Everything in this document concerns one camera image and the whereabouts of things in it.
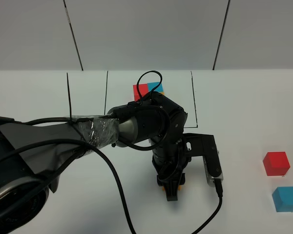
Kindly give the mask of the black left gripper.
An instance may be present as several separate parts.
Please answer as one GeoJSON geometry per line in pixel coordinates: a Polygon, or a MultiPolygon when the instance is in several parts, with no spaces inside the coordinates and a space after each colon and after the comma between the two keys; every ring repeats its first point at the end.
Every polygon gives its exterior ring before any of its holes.
{"type": "Polygon", "coordinates": [[[157,172],[157,184],[164,186],[167,201],[177,201],[178,186],[184,185],[186,180],[183,170],[191,162],[186,134],[183,134],[175,143],[166,142],[152,152],[152,164],[157,172]],[[178,172],[181,172],[180,181],[173,179],[178,172]]]}

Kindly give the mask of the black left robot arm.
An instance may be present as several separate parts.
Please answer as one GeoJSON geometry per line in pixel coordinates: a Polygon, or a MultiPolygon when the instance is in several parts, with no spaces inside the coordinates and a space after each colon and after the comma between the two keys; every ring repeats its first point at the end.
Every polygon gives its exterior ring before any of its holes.
{"type": "Polygon", "coordinates": [[[19,122],[0,117],[0,234],[31,221],[56,192],[60,174],[74,160],[100,154],[107,145],[152,151],[157,181],[168,201],[177,200],[188,163],[184,109],[152,91],[105,116],[42,118],[19,122]]]}

